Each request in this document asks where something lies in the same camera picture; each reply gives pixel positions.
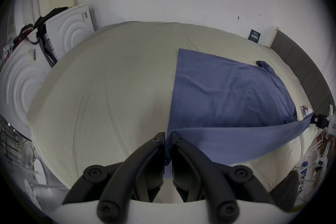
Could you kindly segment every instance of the wall label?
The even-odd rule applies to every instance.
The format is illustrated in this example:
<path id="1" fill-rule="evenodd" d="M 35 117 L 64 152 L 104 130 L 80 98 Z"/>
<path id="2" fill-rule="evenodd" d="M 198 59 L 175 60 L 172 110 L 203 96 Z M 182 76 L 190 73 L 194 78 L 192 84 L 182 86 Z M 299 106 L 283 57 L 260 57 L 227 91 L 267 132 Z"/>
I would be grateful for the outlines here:
<path id="1" fill-rule="evenodd" d="M 248 40 L 251 40 L 255 43 L 258 43 L 259 37 L 260 37 L 260 33 L 251 29 L 250 36 L 249 36 Z"/>

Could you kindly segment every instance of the gray headboard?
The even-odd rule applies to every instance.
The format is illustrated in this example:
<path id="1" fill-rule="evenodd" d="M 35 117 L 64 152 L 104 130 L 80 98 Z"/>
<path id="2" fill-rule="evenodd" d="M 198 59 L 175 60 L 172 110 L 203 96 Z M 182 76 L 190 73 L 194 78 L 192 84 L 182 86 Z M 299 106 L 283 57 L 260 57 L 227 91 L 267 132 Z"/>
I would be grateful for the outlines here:
<path id="1" fill-rule="evenodd" d="M 329 105 L 335 111 L 334 98 L 322 73 L 312 59 L 288 36 L 277 31 L 271 44 L 280 58 L 292 69 L 300 80 L 316 114 L 328 115 Z"/>

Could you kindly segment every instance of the blue towel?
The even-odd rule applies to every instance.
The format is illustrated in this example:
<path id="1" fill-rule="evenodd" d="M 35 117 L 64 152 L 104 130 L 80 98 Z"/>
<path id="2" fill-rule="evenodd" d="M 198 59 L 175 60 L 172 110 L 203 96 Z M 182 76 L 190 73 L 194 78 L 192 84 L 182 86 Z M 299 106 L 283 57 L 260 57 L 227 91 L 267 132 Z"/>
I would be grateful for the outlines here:
<path id="1" fill-rule="evenodd" d="M 258 66 L 179 49 L 166 141 L 171 132 L 213 162 L 231 165 L 258 158 L 299 136 L 315 118 L 297 121 L 295 104 L 266 62 Z"/>

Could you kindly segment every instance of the dryer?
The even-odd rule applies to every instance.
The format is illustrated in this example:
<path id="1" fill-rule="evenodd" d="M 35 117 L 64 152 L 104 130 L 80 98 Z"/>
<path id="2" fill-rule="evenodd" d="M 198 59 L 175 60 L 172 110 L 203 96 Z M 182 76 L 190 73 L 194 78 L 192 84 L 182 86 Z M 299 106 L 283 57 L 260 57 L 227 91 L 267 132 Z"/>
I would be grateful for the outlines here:
<path id="1" fill-rule="evenodd" d="M 36 40 L 36 30 L 28 38 Z M 39 45 L 22 41 L 0 73 L 0 114 L 14 129 L 31 139 L 26 115 L 51 70 Z"/>
<path id="2" fill-rule="evenodd" d="M 69 8 L 46 21 L 46 41 L 57 60 L 92 33 L 89 5 Z"/>

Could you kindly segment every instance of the white bed sheet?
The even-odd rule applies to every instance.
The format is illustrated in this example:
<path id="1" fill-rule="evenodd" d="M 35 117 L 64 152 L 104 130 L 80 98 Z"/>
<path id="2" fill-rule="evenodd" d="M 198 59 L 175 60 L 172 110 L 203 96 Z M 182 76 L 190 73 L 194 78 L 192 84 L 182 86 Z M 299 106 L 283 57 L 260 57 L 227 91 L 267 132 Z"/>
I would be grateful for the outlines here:
<path id="1" fill-rule="evenodd" d="M 27 121 L 48 168 L 71 187 L 90 165 L 124 161 L 167 130 L 178 49 L 197 50 L 243 63 L 266 61 L 296 105 L 311 107 L 292 70 L 270 48 L 204 26 L 128 22 L 105 27 L 66 54 L 33 100 Z M 300 137 L 242 163 L 271 191 L 292 170 L 317 134 Z M 173 202 L 160 196 L 162 202 Z"/>

